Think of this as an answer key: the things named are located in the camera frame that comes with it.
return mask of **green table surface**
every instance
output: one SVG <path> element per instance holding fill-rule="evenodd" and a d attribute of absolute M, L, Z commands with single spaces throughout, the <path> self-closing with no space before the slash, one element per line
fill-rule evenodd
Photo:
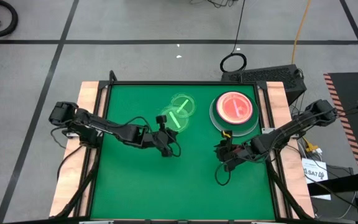
<path fill-rule="evenodd" d="M 209 118 L 211 102 L 225 91 L 239 91 L 255 100 L 253 86 L 116 85 L 107 119 L 125 123 L 145 117 L 154 130 L 155 117 L 178 93 L 191 95 L 196 111 L 178 136 L 181 157 L 162 157 L 154 148 L 126 146 L 106 134 L 103 141 L 91 218 L 273 220 L 273 205 L 265 164 L 243 163 L 226 186 L 215 182 L 220 164 L 214 145 L 220 132 Z M 258 126 L 235 143 L 260 134 Z M 221 182 L 227 173 L 218 173 Z"/>

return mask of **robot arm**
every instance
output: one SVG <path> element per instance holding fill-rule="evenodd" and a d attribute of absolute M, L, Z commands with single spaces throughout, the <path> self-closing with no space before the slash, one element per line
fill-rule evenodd
<path fill-rule="evenodd" d="M 117 124 L 93 115 L 70 102 L 57 102 L 49 116 L 49 121 L 53 125 L 66 128 L 64 132 L 79 135 L 80 144 L 83 146 L 97 147 L 99 133 L 102 132 L 112 134 L 120 142 L 139 149 L 156 147 L 163 157 L 179 156 L 175 155 L 169 146 L 176 143 L 178 133 L 165 127 L 166 116 L 158 116 L 156 120 L 160 129 L 151 132 L 149 125 Z"/>
<path fill-rule="evenodd" d="M 326 100 L 318 100 L 305 108 L 305 112 L 294 118 L 293 121 L 268 133 L 261 134 L 250 140 L 250 144 L 243 142 L 240 145 L 232 143 L 231 131 L 223 131 L 225 138 L 216 147 L 217 158 L 225 163 L 224 170 L 230 172 L 245 161 L 257 161 L 268 158 L 272 149 L 284 148 L 291 136 L 303 136 L 306 128 L 314 125 L 327 126 L 336 119 L 335 109 Z"/>

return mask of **red plate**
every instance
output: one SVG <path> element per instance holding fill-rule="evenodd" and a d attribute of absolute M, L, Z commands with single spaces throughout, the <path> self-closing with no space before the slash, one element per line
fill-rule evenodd
<path fill-rule="evenodd" d="M 242 124 L 252 115 L 252 103 L 239 92 L 227 92 L 216 102 L 216 110 L 220 117 L 230 124 Z"/>

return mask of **black wire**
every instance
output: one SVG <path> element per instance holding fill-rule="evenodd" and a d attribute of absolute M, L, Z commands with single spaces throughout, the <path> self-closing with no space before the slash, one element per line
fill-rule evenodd
<path fill-rule="evenodd" d="M 280 150 L 278 150 L 278 154 L 277 156 L 275 156 L 270 162 L 274 162 L 275 160 L 277 160 L 277 157 L 281 155 L 281 151 L 284 149 L 284 147 Z"/>
<path fill-rule="evenodd" d="M 228 161 L 222 162 L 220 165 L 218 165 L 218 167 L 217 167 L 216 170 L 215 170 L 215 181 L 216 181 L 216 183 L 218 183 L 220 186 L 225 186 L 226 184 L 228 184 L 228 183 L 230 182 L 230 179 L 231 179 L 231 171 L 229 171 L 229 177 L 227 178 L 227 181 L 222 184 L 222 183 L 218 180 L 218 170 L 219 170 L 222 166 L 226 165 L 228 162 L 230 162 L 230 161 L 232 161 L 232 160 L 233 160 L 233 159 L 230 159 L 230 160 L 228 160 Z"/>
<path fill-rule="evenodd" d="M 290 146 L 290 147 L 291 147 L 292 149 L 294 149 L 296 152 L 298 152 L 299 155 L 302 157 L 302 155 L 300 154 L 299 150 L 297 150 L 296 148 L 294 148 L 294 147 L 292 147 L 292 146 Z M 324 186 L 323 184 L 320 184 L 319 182 L 314 181 L 313 179 L 309 178 L 307 175 L 305 175 L 305 177 L 306 177 L 307 179 L 313 181 L 313 182 L 314 182 L 315 184 L 317 184 L 318 186 L 324 188 L 324 189 L 327 190 L 329 193 L 335 195 L 337 198 L 341 199 L 343 202 L 346 202 L 346 203 L 348 203 L 349 205 L 352 205 L 353 207 L 355 207 L 356 209 L 358 209 L 358 206 L 357 206 L 357 205 L 355 205 L 355 204 L 353 204 L 352 202 L 350 202 L 350 201 L 348 201 L 348 200 L 342 198 L 341 196 L 339 196 L 338 194 L 336 194 L 335 192 L 333 192 L 332 190 L 330 190 L 329 188 L 327 188 L 327 187 Z"/>
<path fill-rule="evenodd" d="M 100 162 L 100 155 L 99 155 L 99 150 L 97 150 L 92 167 L 89 170 L 88 174 L 86 175 L 84 181 L 78 186 L 77 191 L 74 193 L 70 201 L 65 205 L 63 210 L 57 215 L 55 215 L 54 217 L 50 217 L 50 218 L 69 216 L 70 212 L 73 210 L 77 201 L 82 197 L 83 192 L 85 191 L 88 184 L 95 178 L 97 174 L 97 167 L 99 167 L 99 162 Z"/>
<path fill-rule="evenodd" d="M 331 165 L 328 165 L 327 166 L 331 167 L 332 169 L 341 169 L 341 170 L 344 170 L 346 171 L 348 174 L 352 175 L 352 173 L 350 173 L 350 171 L 348 171 L 347 169 L 343 168 L 343 167 L 335 167 L 335 166 L 331 166 Z"/>
<path fill-rule="evenodd" d="M 320 159 L 320 157 L 318 155 L 316 155 L 316 153 L 313 153 L 313 152 L 306 152 L 306 155 L 309 156 L 309 157 L 306 157 L 306 159 L 309 159 L 309 158 Z"/>
<path fill-rule="evenodd" d="M 317 117 L 317 116 L 320 116 L 320 115 L 322 115 L 322 114 L 329 113 L 329 112 L 331 112 L 332 110 L 315 114 L 315 115 L 313 115 L 313 116 L 310 116 L 309 118 L 305 118 L 303 121 L 300 121 L 300 122 L 304 122 L 304 121 L 307 121 L 307 120 L 309 120 L 309 119 L 311 119 L 311 118 L 315 118 L 315 117 Z M 293 126 L 289 127 L 288 129 L 291 129 L 291 128 L 295 127 L 296 125 L 298 125 L 298 123 L 294 124 Z M 272 146 L 269 148 L 269 150 L 266 152 L 265 155 L 262 154 L 262 155 L 260 155 L 259 157 L 255 158 L 254 160 L 246 159 L 246 158 L 242 158 L 242 157 L 238 157 L 238 158 L 243 159 L 243 160 L 246 160 L 246 161 L 254 162 L 254 163 L 265 162 L 268 158 L 270 158 L 270 152 L 274 149 L 275 143 L 276 143 L 277 141 L 281 140 L 281 139 L 279 139 L 279 137 L 280 137 L 282 134 L 283 134 L 283 132 L 281 132 L 280 134 L 278 134 L 278 135 L 273 139 L 273 141 L 272 141 Z M 219 180 L 218 180 L 218 177 L 217 177 L 217 173 L 218 173 L 219 168 L 220 168 L 221 166 L 223 166 L 223 164 L 227 164 L 227 163 L 228 163 L 229 161 L 231 161 L 231 160 L 233 160 L 233 159 L 230 159 L 230 160 L 228 160 L 228 161 L 223 162 L 223 163 L 220 164 L 220 165 L 218 166 L 218 168 L 216 168 L 216 170 L 215 170 L 215 180 L 216 180 L 216 182 L 217 182 L 219 185 L 224 186 L 224 185 L 228 184 L 229 181 L 230 181 L 231 174 L 229 174 L 229 178 L 228 178 L 228 180 L 227 180 L 224 184 L 220 183 Z"/>
<path fill-rule="evenodd" d="M 53 134 L 54 131 L 56 130 L 59 130 L 59 129 L 64 129 L 66 127 L 57 127 L 57 128 L 53 128 L 51 131 L 50 131 L 50 135 L 52 136 L 53 140 L 55 141 L 55 143 L 57 143 L 59 145 L 59 147 L 61 147 L 62 149 L 66 149 L 66 147 L 64 147 L 62 144 L 60 144 L 59 141 L 57 141 L 55 135 Z"/>
<path fill-rule="evenodd" d="M 357 111 L 355 111 L 355 112 L 353 112 L 353 113 L 350 113 L 350 114 L 347 114 L 347 113 L 346 113 L 346 112 L 349 112 L 349 111 L 351 111 L 351 110 L 357 110 Z M 344 110 L 344 111 L 342 111 L 342 112 L 338 112 L 337 115 L 338 115 L 338 116 L 346 116 L 346 115 L 351 115 L 351 114 L 355 114 L 355 113 L 358 113 L 358 106 L 352 107 L 352 108 L 347 109 L 347 110 Z"/>
<path fill-rule="evenodd" d="M 150 132 L 153 132 L 152 127 L 150 126 L 149 122 L 148 122 L 144 117 L 142 117 L 142 116 L 136 116 L 136 117 L 130 119 L 129 121 L 125 122 L 124 124 L 117 124 L 117 125 L 115 125 L 115 124 L 111 124 L 111 123 L 110 123 L 110 125 L 111 125 L 112 127 L 114 127 L 114 128 L 121 128 L 121 127 L 124 127 L 124 126 L 128 125 L 129 123 L 133 122 L 133 121 L 136 120 L 136 119 L 141 119 L 141 120 L 143 120 L 143 121 L 146 123 L 146 126 L 148 127 L 149 131 L 150 131 Z"/>
<path fill-rule="evenodd" d="M 199 3 L 202 3 L 202 2 L 205 2 L 206 0 L 201 0 L 199 2 L 193 2 L 194 0 L 190 0 L 189 3 L 190 4 L 199 4 Z"/>
<path fill-rule="evenodd" d="M 70 158 L 72 155 L 74 155 L 76 152 L 78 152 L 81 148 L 82 148 L 82 146 L 79 146 L 74 151 L 72 151 L 69 155 L 67 155 L 66 158 L 64 158 L 62 160 L 62 162 L 59 165 L 59 168 L 57 169 L 57 178 L 56 178 L 56 180 L 59 180 L 60 169 L 62 168 L 63 164 L 67 161 L 68 158 Z"/>
<path fill-rule="evenodd" d="M 180 155 L 181 155 L 181 147 L 180 147 L 179 143 L 178 143 L 171 135 L 169 135 L 166 130 L 164 130 L 164 132 L 165 132 L 165 134 L 166 134 L 170 139 L 172 139 L 172 141 L 178 146 L 179 152 L 178 152 L 178 154 L 174 154 L 174 153 L 173 153 L 173 149 L 172 149 L 171 146 L 165 144 L 165 147 L 168 147 L 168 148 L 171 150 L 171 153 L 172 153 L 173 156 L 175 156 L 175 157 L 180 157 Z M 164 144 L 163 141 L 162 141 L 160 138 L 157 137 L 157 139 L 158 139 L 162 144 Z"/>
<path fill-rule="evenodd" d="M 337 115 L 339 117 L 339 116 L 347 116 L 347 115 L 352 115 L 352 114 L 357 114 L 357 113 L 358 113 L 358 110 L 353 113 L 346 113 L 345 111 L 343 111 L 343 112 L 338 112 Z"/>
<path fill-rule="evenodd" d="M 339 196 L 338 194 L 336 194 L 335 192 L 333 192 L 331 189 L 327 188 L 326 186 L 324 186 L 323 184 L 320 184 L 317 181 L 314 181 L 313 179 L 309 178 L 308 176 L 305 176 L 307 179 L 313 181 L 315 184 L 317 184 L 318 186 L 322 187 L 323 189 L 325 189 L 326 191 L 328 191 L 330 194 L 335 195 L 337 198 L 341 199 L 343 202 L 348 203 L 349 205 L 352 205 L 353 207 L 355 207 L 356 209 L 358 209 L 358 206 L 353 204 L 352 202 L 342 198 L 341 196 Z"/>
<path fill-rule="evenodd" d="M 293 105 L 293 109 L 292 109 L 292 111 L 291 111 L 291 115 L 293 114 L 293 110 L 295 110 L 295 108 L 299 111 L 299 109 L 296 107 L 296 104 L 298 104 L 298 99 L 299 99 L 299 97 L 296 99 L 295 105 Z"/>
<path fill-rule="evenodd" d="M 62 125 L 60 125 L 59 127 L 53 128 L 50 131 L 50 135 L 52 136 L 52 138 L 55 141 L 55 143 L 57 143 L 63 149 L 66 149 L 66 147 L 63 146 L 62 144 L 60 144 L 59 141 L 57 141 L 57 139 L 56 139 L 55 135 L 53 134 L 53 132 L 56 131 L 56 130 L 59 130 L 59 129 L 65 129 L 67 127 L 66 124 L 69 123 L 69 122 L 72 122 L 72 120 L 65 121 L 64 123 L 62 123 Z"/>
<path fill-rule="evenodd" d="M 227 0 L 225 4 L 223 4 L 223 1 L 224 1 L 224 0 L 222 0 L 222 2 L 221 2 L 220 4 L 219 4 L 219 3 L 216 3 L 216 2 L 213 2 L 212 0 L 207 0 L 207 1 L 210 2 L 210 3 L 212 3 L 215 8 L 219 9 L 219 8 L 222 7 L 222 6 L 226 6 L 226 5 L 227 5 L 227 2 L 228 2 L 229 0 Z"/>
<path fill-rule="evenodd" d="M 285 184 L 281 181 L 277 172 L 274 170 L 272 163 L 268 162 L 266 163 L 266 165 L 267 165 L 267 172 L 270 174 L 273 181 L 276 183 L 277 187 L 281 190 L 283 196 L 288 200 L 288 203 L 292 206 L 293 211 L 298 215 L 298 217 L 300 219 L 313 219 L 303 210 L 303 208 L 292 196 L 291 192 L 287 189 Z"/>
<path fill-rule="evenodd" d="M 292 148 L 292 149 L 294 149 L 295 151 L 299 152 L 299 150 L 297 150 L 295 147 L 289 146 L 289 145 L 287 145 L 287 146 L 290 147 L 290 148 Z M 323 170 L 329 172 L 330 174 L 336 176 L 337 178 L 340 178 L 339 176 L 337 176 L 336 174 L 330 172 L 329 170 L 322 168 L 322 167 L 315 161 L 315 159 L 313 158 L 313 156 L 311 156 L 310 159 L 313 160 L 314 163 L 315 163 L 318 167 L 320 167 L 321 169 L 323 169 Z"/>
<path fill-rule="evenodd" d="M 243 0 L 243 2 L 242 2 L 242 7 L 241 7 L 241 14 L 240 14 L 239 26 L 238 26 L 238 28 L 237 28 L 236 40 L 234 41 L 233 50 L 231 51 L 231 53 L 230 53 L 228 56 L 224 57 L 224 58 L 221 60 L 221 63 L 220 63 L 220 65 L 219 65 L 221 71 L 224 72 L 224 73 L 228 72 L 228 71 L 226 71 L 226 70 L 223 68 L 224 62 L 225 62 L 227 59 L 229 59 L 229 58 L 231 58 L 231 57 L 233 57 L 233 56 L 240 56 L 240 57 L 242 58 L 242 61 L 243 61 L 241 68 L 239 68 L 239 69 L 237 69 L 237 70 L 235 70 L 235 71 L 245 70 L 245 69 L 246 69 L 246 66 L 247 66 L 247 57 L 246 57 L 244 54 L 242 54 L 242 53 L 234 53 L 234 50 L 236 49 L 238 37 L 239 37 L 240 26 L 241 26 L 241 20 L 242 20 L 242 13 L 244 12 L 244 6 L 245 6 L 245 4 L 246 4 L 246 0 Z"/>
<path fill-rule="evenodd" d="M 301 105 L 299 106 L 299 110 L 298 110 L 298 115 L 301 113 L 300 110 L 302 110 L 302 103 L 303 103 L 303 98 L 305 97 L 305 93 L 303 92 L 302 94 L 302 100 L 301 100 Z"/>
<path fill-rule="evenodd" d="M 317 215 L 317 213 L 318 213 L 318 209 L 317 209 L 317 207 L 316 207 L 315 205 L 313 205 L 313 203 L 311 204 L 311 206 L 313 206 L 313 208 L 315 208 L 315 209 L 316 209 L 316 211 L 314 211 L 314 210 L 313 210 L 313 213 L 314 213 L 315 215 Z"/>
<path fill-rule="evenodd" d="M 237 40 L 238 40 L 238 37 L 239 37 L 240 26 L 241 26 L 242 13 L 244 12 L 244 5 L 245 5 L 245 4 L 246 4 L 246 0 L 243 0 L 243 2 L 242 2 L 242 7 L 241 7 L 239 27 L 237 28 L 236 41 L 234 41 L 234 47 L 233 47 L 233 50 L 231 51 L 232 54 L 233 54 L 234 50 L 236 49 Z"/>
<path fill-rule="evenodd" d="M 247 159 L 247 158 L 244 158 L 244 157 L 236 157 L 236 158 L 242 159 L 244 161 L 252 162 L 252 163 L 263 163 L 263 162 L 265 162 L 267 160 L 268 156 L 266 156 L 266 154 L 261 154 L 260 156 L 254 158 L 254 159 Z"/>

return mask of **paper sign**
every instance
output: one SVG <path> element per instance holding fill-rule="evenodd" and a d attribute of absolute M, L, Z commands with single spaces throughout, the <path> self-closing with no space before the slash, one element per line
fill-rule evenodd
<path fill-rule="evenodd" d="M 327 166 L 325 162 L 302 158 L 302 165 L 303 165 L 303 172 L 310 179 L 316 182 L 328 180 Z M 306 183 L 308 184 L 313 183 L 313 181 L 306 178 Z M 312 197 L 325 199 L 325 200 L 331 199 L 331 195 L 319 195 L 319 196 L 312 196 Z"/>

